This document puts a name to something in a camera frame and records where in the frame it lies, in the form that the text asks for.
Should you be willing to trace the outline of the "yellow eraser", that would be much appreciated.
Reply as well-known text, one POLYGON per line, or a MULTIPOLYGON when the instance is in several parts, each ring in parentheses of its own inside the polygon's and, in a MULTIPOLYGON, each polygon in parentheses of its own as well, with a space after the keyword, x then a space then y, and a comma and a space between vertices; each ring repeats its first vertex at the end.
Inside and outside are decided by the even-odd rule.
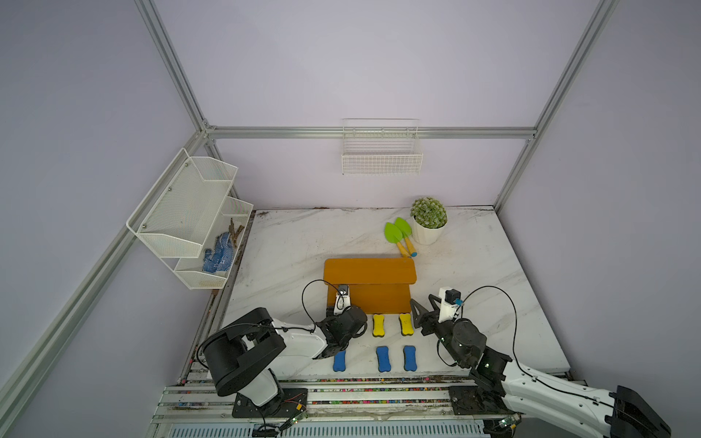
POLYGON ((414 335, 414 324, 413 318, 410 313, 400 314, 399 317, 400 330, 403 337, 408 337, 414 335))
POLYGON ((372 316, 372 335, 375 338, 383 338, 385 336, 386 332, 384 328, 384 323, 385 315, 374 314, 372 316))

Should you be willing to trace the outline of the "blue eraser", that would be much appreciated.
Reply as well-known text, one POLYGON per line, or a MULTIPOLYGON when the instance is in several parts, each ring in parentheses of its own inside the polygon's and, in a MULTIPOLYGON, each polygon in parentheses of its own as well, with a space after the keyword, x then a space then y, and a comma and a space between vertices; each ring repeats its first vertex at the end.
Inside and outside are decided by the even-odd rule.
POLYGON ((389 348, 387 346, 380 346, 376 348, 376 357, 378 364, 378 372, 390 372, 392 370, 392 364, 389 357, 389 348))
POLYGON ((338 352, 333 358, 332 370, 334 372, 346 372, 346 351, 338 352))
POLYGON ((416 347, 405 345, 403 347, 403 369, 406 372, 416 372, 418 369, 416 361, 416 347))

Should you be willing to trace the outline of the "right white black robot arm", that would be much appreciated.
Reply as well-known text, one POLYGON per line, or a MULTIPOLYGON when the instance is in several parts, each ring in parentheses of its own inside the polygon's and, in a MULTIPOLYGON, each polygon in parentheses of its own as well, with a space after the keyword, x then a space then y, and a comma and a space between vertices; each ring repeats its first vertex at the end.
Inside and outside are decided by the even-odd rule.
POLYGON ((487 346, 487 336, 462 316, 455 289, 428 296, 428 310, 410 300, 414 326, 436 336, 436 351, 453 359, 450 368, 468 371, 482 405, 527 414, 580 437, 670 437, 671 427, 636 391, 578 385, 521 364, 487 346))

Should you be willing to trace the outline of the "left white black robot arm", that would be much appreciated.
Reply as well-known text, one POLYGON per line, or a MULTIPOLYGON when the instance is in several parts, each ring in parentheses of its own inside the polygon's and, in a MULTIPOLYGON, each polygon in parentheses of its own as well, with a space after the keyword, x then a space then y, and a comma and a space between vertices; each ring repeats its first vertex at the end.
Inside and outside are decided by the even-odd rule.
POLYGON ((367 330, 368 317, 349 306, 310 326, 286 326, 255 308, 204 341, 200 352, 219 397, 236 394, 275 412, 284 403, 275 367, 288 357, 324 360, 347 350, 367 330))

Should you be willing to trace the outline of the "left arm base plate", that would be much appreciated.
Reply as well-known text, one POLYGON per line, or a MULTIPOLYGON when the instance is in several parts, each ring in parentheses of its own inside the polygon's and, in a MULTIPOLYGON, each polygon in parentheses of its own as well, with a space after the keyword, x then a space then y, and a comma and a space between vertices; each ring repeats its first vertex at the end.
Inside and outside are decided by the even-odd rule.
POLYGON ((306 410, 309 390, 301 387, 283 388, 270 401, 261 406, 253 401, 237 394, 232 410, 235 419, 259 419, 263 417, 288 419, 306 410))

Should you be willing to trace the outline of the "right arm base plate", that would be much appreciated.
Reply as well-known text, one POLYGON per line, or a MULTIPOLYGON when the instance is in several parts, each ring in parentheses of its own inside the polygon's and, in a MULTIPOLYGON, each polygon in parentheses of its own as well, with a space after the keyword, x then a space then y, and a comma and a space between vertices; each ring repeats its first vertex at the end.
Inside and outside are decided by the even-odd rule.
POLYGON ((478 386, 458 385, 448 388, 454 415, 511 415, 501 397, 486 392, 478 386))

